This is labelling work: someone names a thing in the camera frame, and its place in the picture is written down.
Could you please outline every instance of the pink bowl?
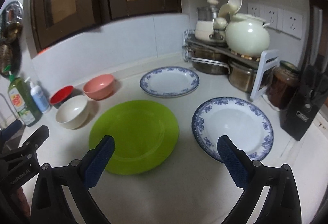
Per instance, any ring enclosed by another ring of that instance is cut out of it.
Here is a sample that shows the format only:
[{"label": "pink bowl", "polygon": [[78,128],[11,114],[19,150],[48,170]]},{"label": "pink bowl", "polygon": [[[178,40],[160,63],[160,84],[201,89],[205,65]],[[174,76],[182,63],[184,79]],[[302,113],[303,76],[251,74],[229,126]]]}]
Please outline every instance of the pink bowl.
[{"label": "pink bowl", "polygon": [[115,78],[104,74],[89,80],[83,87],[84,93],[93,100],[102,100],[114,90]]}]

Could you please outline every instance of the jar lid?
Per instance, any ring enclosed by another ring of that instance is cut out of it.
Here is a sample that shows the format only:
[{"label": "jar lid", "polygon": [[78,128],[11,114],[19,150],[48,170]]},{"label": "jar lid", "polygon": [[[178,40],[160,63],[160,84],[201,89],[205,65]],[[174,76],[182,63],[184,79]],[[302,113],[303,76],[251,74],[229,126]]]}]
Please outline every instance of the jar lid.
[{"label": "jar lid", "polygon": [[300,73],[300,70],[296,66],[294,66],[292,63],[290,63],[286,60],[281,60],[280,66],[284,67],[285,69],[287,69],[297,75]]}]

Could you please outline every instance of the white lotion bottle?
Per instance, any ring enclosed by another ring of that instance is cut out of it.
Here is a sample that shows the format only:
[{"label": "white lotion bottle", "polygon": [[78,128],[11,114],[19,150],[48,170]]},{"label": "white lotion bottle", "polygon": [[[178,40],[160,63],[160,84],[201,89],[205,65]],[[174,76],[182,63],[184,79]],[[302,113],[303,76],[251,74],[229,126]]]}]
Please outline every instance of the white lotion bottle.
[{"label": "white lotion bottle", "polygon": [[31,81],[31,77],[28,77],[25,82],[30,82],[30,87],[31,87],[31,96],[34,100],[34,102],[36,103],[37,107],[40,109],[40,111],[43,114],[46,114],[50,111],[51,106],[46,98],[46,96],[44,95],[41,87],[39,85],[35,85],[32,81]]}]

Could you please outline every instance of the glass jar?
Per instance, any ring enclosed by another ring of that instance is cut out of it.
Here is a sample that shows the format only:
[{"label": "glass jar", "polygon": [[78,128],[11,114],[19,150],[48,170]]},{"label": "glass jar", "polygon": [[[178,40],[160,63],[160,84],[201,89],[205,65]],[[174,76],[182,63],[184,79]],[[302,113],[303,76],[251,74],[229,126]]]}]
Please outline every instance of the glass jar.
[{"label": "glass jar", "polygon": [[274,70],[272,83],[267,91],[268,99],[274,106],[286,108],[300,84],[299,73],[299,69],[293,64],[280,61],[280,67]]}]

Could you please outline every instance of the red bowl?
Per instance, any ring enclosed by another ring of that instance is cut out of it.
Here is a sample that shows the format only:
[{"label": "red bowl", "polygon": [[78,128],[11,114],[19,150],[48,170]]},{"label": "red bowl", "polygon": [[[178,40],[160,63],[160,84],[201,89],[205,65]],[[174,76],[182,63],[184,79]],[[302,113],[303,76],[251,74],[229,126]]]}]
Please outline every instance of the red bowl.
[{"label": "red bowl", "polygon": [[60,89],[50,98],[50,104],[58,109],[65,101],[72,97],[73,89],[74,87],[72,85]]}]

